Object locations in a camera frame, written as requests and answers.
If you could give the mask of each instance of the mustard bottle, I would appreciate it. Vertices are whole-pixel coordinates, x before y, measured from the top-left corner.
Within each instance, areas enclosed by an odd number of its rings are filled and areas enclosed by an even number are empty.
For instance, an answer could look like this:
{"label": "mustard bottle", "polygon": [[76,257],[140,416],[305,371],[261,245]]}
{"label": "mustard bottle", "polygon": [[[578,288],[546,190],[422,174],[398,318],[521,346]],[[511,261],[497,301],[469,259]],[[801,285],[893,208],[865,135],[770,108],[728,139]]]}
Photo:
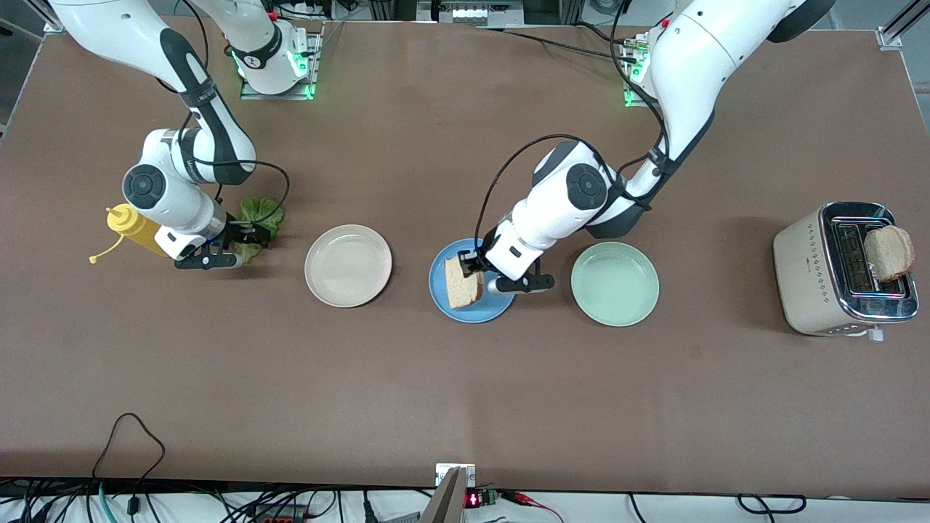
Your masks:
{"label": "mustard bottle", "polygon": [[129,238],[151,252],[167,258],[167,254],[155,242],[155,233],[159,229],[158,223],[142,216],[129,204],[120,204],[114,208],[107,208],[107,213],[107,226],[119,235],[119,239],[110,248],[97,256],[91,256],[89,258],[91,263],[97,263],[97,258],[119,246],[123,242],[123,238]]}

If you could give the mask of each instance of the table surface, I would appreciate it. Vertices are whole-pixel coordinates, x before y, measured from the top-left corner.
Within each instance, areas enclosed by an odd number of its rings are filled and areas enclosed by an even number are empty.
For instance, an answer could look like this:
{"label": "table surface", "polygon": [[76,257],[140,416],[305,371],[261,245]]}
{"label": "table surface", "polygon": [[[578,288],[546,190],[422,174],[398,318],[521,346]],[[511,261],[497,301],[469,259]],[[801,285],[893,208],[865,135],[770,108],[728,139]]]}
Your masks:
{"label": "table surface", "polygon": [[[193,20],[170,23],[200,48]],[[766,43],[734,74],[624,238],[655,264],[658,306],[611,329],[571,296],[595,243],[584,233],[545,256],[555,290],[493,322],[453,322],[427,287],[527,141],[575,133],[619,165],[655,139],[608,60],[469,27],[348,23],[317,100],[240,101],[208,32],[220,91],[259,158],[293,179],[282,233],[237,271],[178,272],[132,244],[90,265],[114,240],[103,208],[122,200],[142,139],[184,112],[151,77],[49,36],[0,148],[4,474],[86,476],[133,410],[166,443],[161,477],[429,485],[452,461],[519,489],[930,490],[926,316],[881,345],[799,335],[772,263],[775,234],[831,200],[882,202],[928,245],[930,140],[900,56],[874,34]],[[537,34],[603,47],[574,28]],[[514,162],[485,228],[554,145]],[[262,170],[224,195],[236,209],[281,190]],[[312,241],[343,223],[380,232],[394,258],[384,291],[350,310],[303,276]],[[102,474],[138,476],[155,456],[127,425]]]}

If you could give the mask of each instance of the lettuce leaf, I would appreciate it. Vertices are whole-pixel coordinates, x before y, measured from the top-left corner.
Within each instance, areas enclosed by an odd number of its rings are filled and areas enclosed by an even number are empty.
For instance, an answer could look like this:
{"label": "lettuce leaf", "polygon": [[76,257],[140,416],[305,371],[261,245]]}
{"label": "lettuce leaf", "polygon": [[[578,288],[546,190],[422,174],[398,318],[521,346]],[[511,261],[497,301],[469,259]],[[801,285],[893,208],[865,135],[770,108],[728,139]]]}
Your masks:
{"label": "lettuce leaf", "polygon": [[[267,216],[269,212],[278,205],[277,202],[270,198],[264,196],[250,196],[248,198],[243,198],[242,202],[239,204],[239,215],[236,216],[238,221],[254,221]],[[278,235],[278,228],[281,226],[281,221],[285,218],[285,210],[279,208],[268,217],[268,219],[259,223],[262,227],[268,229],[272,233],[272,238]],[[236,244],[235,251],[242,256],[243,262],[248,262],[255,255],[259,254],[261,251],[261,246],[259,245],[249,245],[249,244]]]}

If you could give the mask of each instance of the toast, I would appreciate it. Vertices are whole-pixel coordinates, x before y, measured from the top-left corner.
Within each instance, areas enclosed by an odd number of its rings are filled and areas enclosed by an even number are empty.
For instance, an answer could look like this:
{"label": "toast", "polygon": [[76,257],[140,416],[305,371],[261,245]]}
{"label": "toast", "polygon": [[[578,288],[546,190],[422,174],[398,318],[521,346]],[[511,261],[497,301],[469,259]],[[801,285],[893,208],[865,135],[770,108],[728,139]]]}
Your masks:
{"label": "toast", "polygon": [[467,307],[485,295],[485,273],[465,277],[461,265],[458,264],[458,258],[446,259],[445,292],[449,297],[449,307]]}
{"label": "toast", "polygon": [[908,232],[894,225],[873,229],[864,242],[866,261],[878,281],[894,281],[910,272],[917,260]]}

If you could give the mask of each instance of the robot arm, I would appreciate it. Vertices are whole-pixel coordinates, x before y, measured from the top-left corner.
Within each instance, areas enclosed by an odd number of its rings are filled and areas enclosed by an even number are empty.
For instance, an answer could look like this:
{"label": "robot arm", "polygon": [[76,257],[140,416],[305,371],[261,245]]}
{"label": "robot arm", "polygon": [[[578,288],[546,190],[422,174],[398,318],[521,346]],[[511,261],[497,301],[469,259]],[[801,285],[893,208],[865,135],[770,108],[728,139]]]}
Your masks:
{"label": "robot arm", "polygon": [[[299,80],[294,68],[280,67],[290,49],[282,43],[283,34],[293,37],[289,24],[283,22],[284,29],[272,24],[260,6],[247,0],[197,3],[226,28],[231,45],[246,49],[243,56],[261,56],[246,60],[255,65],[248,71],[257,89],[280,92],[274,90],[286,90]],[[197,187],[244,182],[255,168],[248,160],[256,155],[187,40],[165,25],[147,0],[52,0],[52,6],[82,47],[152,74],[177,90],[200,126],[149,133],[138,164],[123,180],[126,201],[162,226],[155,240],[175,265],[235,267],[241,259],[224,252],[232,242],[267,246],[267,231],[232,224],[219,203]],[[219,247],[219,254],[209,251],[210,244]],[[206,251],[195,259],[199,248]]]}
{"label": "robot arm", "polygon": [[[582,143],[559,144],[540,162],[529,196],[514,206],[474,253],[459,253],[463,271],[500,272],[512,281],[555,241],[586,228],[596,238],[618,238],[639,220],[668,178],[691,153],[713,118],[713,105],[727,78],[773,30],[796,36],[817,22],[832,0],[693,0],[681,3],[667,28],[655,27],[645,37],[652,42],[648,69],[639,78],[644,91],[661,107],[666,136],[654,147],[629,182],[612,169],[601,168]],[[584,205],[571,197],[581,180],[573,172],[599,173],[584,177],[598,185]],[[492,292],[501,282],[494,282]],[[538,288],[518,290],[527,292]]]}

